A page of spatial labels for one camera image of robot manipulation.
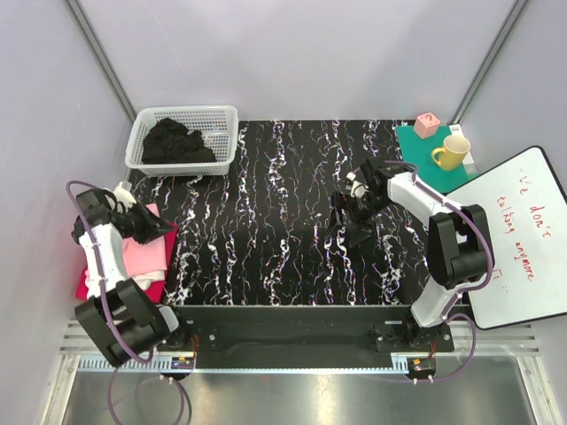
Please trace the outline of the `pink t shirt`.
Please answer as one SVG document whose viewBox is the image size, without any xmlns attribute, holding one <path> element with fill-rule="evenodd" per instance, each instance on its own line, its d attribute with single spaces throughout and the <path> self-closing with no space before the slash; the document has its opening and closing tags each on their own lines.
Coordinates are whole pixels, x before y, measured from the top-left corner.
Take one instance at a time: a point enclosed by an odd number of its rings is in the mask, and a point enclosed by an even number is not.
<svg viewBox="0 0 567 425">
<path fill-rule="evenodd" d="M 133 237 L 122 242 L 124 264 L 129 276 L 165 271 L 167 268 L 166 240 L 160 236 L 146 244 Z"/>
</svg>

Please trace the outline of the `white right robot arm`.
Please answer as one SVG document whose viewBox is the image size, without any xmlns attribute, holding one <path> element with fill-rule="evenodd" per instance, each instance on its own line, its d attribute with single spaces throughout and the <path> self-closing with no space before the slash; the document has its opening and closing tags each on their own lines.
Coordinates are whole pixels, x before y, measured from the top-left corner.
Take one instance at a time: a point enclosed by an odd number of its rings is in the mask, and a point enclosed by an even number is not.
<svg viewBox="0 0 567 425">
<path fill-rule="evenodd" d="M 402 323 L 384 336 L 390 344 L 421 351 L 440 335 L 456 302 L 492 279 L 495 260 L 486 212 L 480 205 L 448 199 L 419 177 L 416 165 L 403 161 L 368 158 L 346 175 L 344 187 L 331 195 L 326 235 L 343 230 L 351 248 L 377 237 L 374 219 L 390 205 L 405 208 L 427 227 L 429 279 Z"/>
</svg>

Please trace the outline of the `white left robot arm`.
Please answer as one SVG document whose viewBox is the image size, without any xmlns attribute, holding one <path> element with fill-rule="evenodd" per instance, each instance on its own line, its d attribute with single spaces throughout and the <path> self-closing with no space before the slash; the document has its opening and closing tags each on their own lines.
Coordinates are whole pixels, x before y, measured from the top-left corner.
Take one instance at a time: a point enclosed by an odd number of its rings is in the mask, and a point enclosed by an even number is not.
<svg viewBox="0 0 567 425">
<path fill-rule="evenodd" d="M 130 360 L 151 362 L 156 344 L 184 349 L 191 329 L 173 308 L 156 306 L 127 274 L 123 240 L 148 244 L 172 232 L 162 220 L 130 193 L 117 197 L 108 189 L 71 180 L 66 192 L 77 213 L 72 231 L 87 260 L 90 287 L 95 291 L 74 310 L 75 318 L 113 367 Z"/>
</svg>

